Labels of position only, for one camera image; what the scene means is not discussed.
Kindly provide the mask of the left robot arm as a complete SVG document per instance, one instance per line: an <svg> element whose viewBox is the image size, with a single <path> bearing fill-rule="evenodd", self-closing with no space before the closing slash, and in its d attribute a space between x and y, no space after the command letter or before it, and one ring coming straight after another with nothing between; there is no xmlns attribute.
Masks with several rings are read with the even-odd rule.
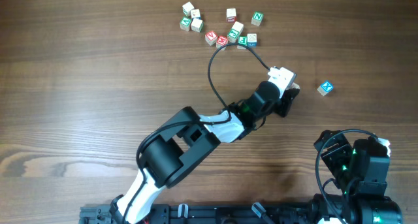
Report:
<svg viewBox="0 0 418 224"><path fill-rule="evenodd" d="M190 106L148 135L136 154L138 174L110 213L116 223L139 223L162 190L188 176L220 144L233 143L258 130L271 114L286 117L300 91L296 83L280 89L261 82L247 99L226 106L215 116L197 114Z"/></svg>

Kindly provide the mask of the blue X letter block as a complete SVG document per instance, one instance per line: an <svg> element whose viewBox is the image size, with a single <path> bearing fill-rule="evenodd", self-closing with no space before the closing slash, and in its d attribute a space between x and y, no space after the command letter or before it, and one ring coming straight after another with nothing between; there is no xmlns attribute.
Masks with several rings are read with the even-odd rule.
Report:
<svg viewBox="0 0 418 224"><path fill-rule="evenodd" d="M330 93L334 89L334 86L329 82L325 81L323 82L318 88L317 91L322 95L326 96L328 93Z"/></svg>

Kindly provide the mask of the red V letter block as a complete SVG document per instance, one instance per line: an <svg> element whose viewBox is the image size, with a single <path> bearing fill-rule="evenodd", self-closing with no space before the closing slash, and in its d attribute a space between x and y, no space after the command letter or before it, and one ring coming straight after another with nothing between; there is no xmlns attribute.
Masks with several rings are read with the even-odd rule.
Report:
<svg viewBox="0 0 418 224"><path fill-rule="evenodd" d="M215 31L209 31L205 34L205 41L210 45L214 45L217 42L217 34Z"/></svg>

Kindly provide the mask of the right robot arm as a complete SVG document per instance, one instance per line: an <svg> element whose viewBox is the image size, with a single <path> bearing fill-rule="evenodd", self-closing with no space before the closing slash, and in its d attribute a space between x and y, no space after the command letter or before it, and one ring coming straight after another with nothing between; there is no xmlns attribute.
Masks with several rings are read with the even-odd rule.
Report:
<svg viewBox="0 0 418 224"><path fill-rule="evenodd" d="M360 129L325 130L313 146L320 193L310 201L310 223L403 223L399 205L385 195L388 140Z"/></svg>

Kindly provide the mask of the red M letter block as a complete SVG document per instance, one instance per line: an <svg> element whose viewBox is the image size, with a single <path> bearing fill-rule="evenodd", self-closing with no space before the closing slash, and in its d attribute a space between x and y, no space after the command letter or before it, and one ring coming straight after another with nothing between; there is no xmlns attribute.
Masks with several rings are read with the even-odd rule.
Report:
<svg viewBox="0 0 418 224"><path fill-rule="evenodd" d="M224 36L219 36L216 41L216 48L221 48L222 46L226 45L228 43L228 38Z"/></svg>

